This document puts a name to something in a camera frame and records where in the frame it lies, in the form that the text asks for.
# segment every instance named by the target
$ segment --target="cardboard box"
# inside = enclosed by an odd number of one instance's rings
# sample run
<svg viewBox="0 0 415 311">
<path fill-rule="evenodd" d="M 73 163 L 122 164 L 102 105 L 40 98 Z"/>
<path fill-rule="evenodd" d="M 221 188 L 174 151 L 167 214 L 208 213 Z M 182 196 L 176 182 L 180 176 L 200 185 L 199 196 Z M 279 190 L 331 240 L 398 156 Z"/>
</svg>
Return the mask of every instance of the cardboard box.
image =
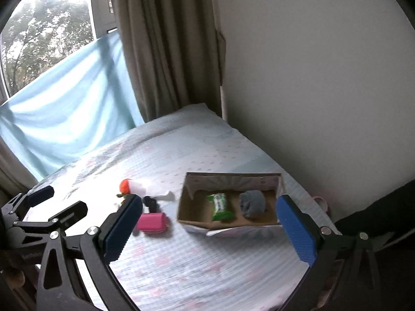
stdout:
<svg viewBox="0 0 415 311">
<path fill-rule="evenodd" d="M 263 192 L 267 212 L 261 219 L 251 220 L 242 215 L 239 194 L 257 189 Z M 270 231 L 281 225 L 275 214 L 277 197 L 286 192 L 280 173 L 187 173 L 180 197 L 177 220 L 189 232 L 201 232 L 208 236 L 237 236 L 258 228 Z M 225 193 L 228 209 L 235 218 L 228 221 L 212 221 L 213 205 L 207 195 Z"/>
</svg>

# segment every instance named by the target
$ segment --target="screw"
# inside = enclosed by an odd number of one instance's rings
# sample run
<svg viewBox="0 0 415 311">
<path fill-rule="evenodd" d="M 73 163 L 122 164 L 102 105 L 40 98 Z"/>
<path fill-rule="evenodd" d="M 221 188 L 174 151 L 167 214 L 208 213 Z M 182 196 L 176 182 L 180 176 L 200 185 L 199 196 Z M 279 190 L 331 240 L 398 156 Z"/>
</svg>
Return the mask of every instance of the screw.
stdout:
<svg viewBox="0 0 415 311">
<path fill-rule="evenodd" d="M 53 232 L 50 233 L 49 237 L 54 240 L 55 238 L 58 238 L 59 233 L 55 230 Z"/>
<path fill-rule="evenodd" d="M 330 235 L 331 234 L 331 229 L 329 227 L 321 227 L 320 231 L 321 231 L 321 234 L 323 234 L 323 235 Z"/>
<path fill-rule="evenodd" d="M 360 237 L 362 240 L 365 240 L 365 241 L 369 238 L 369 236 L 368 236 L 365 232 L 361 232 L 361 233 L 359 234 L 359 237 Z"/>
<path fill-rule="evenodd" d="M 98 232 L 98 230 L 99 230 L 98 227 L 93 226 L 93 227 L 89 227 L 86 232 L 90 235 L 95 235 Z"/>
</svg>

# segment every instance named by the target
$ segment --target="mattress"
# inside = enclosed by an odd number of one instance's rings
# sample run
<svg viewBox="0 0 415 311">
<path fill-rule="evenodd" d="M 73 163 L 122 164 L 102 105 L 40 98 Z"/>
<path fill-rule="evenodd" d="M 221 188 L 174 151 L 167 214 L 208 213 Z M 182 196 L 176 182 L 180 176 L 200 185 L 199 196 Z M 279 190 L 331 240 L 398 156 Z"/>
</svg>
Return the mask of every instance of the mattress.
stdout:
<svg viewBox="0 0 415 311">
<path fill-rule="evenodd" d="M 299 208 L 336 230 L 287 172 L 203 104 L 132 129 L 45 178 L 32 191 L 52 185 L 55 196 L 30 209 L 26 220 L 47 221 L 82 200 L 88 215 L 66 231 L 81 234 L 117 209 L 122 179 L 145 181 L 149 191 L 172 191 L 178 199 L 186 172 L 281 172 Z M 283 304 L 308 268 L 284 233 L 226 239 L 190 234 L 176 221 L 177 201 L 161 205 L 171 219 L 169 232 L 131 235 L 110 264 L 143 311 L 269 310 Z M 105 310 L 83 261 L 78 265 L 91 299 Z"/>
</svg>

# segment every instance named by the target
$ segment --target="green foliage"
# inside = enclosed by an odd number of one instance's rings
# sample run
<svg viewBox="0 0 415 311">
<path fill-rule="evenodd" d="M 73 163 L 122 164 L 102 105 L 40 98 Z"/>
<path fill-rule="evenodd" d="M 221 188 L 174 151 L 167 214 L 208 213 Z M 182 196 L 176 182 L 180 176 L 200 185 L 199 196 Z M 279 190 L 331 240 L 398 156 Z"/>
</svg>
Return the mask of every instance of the green foliage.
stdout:
<svg viewBox="0 0 415 311">
<path fill-rule="evenodd" d="M 9 94 L 15 94 L 92 40 L 86 3 L 25 3 L 2 32 L 1 57 Z"/>
</svg>

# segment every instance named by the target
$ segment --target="pink case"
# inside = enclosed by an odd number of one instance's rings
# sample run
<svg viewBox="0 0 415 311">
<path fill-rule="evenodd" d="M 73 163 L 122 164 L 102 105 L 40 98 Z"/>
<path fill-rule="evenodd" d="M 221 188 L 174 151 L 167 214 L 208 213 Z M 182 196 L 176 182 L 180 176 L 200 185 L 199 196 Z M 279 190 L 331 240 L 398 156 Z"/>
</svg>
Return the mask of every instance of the pink case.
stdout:
<svg viewBox="0 0 415 311">
<path fill-rule="evenodd" d="M 147 234 L 156 234 L 166 231 L 168 225 L 169 222 L 165 213 L 147 213 L 141 214 L 136 228 Z"/>
</svg>

